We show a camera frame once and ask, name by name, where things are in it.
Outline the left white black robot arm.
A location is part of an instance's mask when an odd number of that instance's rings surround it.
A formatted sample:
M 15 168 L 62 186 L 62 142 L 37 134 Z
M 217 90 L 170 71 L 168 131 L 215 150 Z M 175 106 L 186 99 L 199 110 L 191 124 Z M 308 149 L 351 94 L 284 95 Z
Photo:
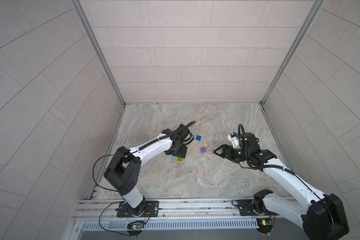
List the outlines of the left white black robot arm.
M 143 145 L 130 149 L 122 146 L 116 150 L 103 176 L 124 199 L 120 204 L 122 213 L 118 217 L 139 217 L 147 213 L 146 198 L 136 186 L 140 168 L 161 153 L 184 159 L 188 145 L 195 139 L 189 130 L 195 123 L 181 124 L 174 131 L 165 129 Z

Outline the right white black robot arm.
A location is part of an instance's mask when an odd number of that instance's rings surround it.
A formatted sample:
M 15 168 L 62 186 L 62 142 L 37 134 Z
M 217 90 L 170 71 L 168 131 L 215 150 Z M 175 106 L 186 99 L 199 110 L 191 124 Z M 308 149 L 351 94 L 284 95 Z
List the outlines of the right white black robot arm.
M 258 215 L 275 213 L 302 228 L 311 240 L 338 240 L 347 235 L 349 225 L 343 202 L 334 194 L 327 195 L 288 169 L 269 150 L 262 150 L 258 138 L 246 133 L 243 125 L 228 135 L 230 145 L 214 150 L 219 157 L 235 164 L 247 163 L 248 169 L 259 170 L 272 177 L 297 201 L 292 203 L 273 191 L 264 189 L 254 194 L 253 207 Z

